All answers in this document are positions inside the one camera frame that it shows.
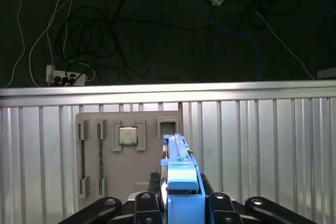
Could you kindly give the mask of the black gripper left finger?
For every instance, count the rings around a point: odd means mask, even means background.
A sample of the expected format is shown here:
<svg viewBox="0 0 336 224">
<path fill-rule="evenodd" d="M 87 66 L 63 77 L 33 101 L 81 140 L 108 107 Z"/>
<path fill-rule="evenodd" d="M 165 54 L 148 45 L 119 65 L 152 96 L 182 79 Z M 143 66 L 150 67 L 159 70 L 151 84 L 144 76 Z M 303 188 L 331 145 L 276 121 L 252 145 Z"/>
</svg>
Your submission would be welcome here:
<svg viewBox="0 0 336 224">
<path fill-rule="evenodd" d="M 136 193 L 126 203 L 114 197 L 101 198 L 61 223 L 162 223 L 159 204 L 161 174 L 151 173 L 148 190 Z"/>
</svg>

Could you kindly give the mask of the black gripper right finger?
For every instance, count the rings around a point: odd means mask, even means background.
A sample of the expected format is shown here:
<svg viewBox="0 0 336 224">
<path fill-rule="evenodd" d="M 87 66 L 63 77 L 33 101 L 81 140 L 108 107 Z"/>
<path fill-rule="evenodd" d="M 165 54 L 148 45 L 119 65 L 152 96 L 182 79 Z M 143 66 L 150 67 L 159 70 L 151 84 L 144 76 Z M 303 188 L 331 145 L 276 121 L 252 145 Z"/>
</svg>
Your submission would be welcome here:
<svg viewBox="0 0 336 224">
<path fill-rule="evenodd" d="M 223 192 L 215 192 L 204 174 L 201 175 L 201 178 L 206 195 L 206 223 L 314 223 L 312 220 L 264 197 L 250 197 L 241 204 Z"/>
</svg>

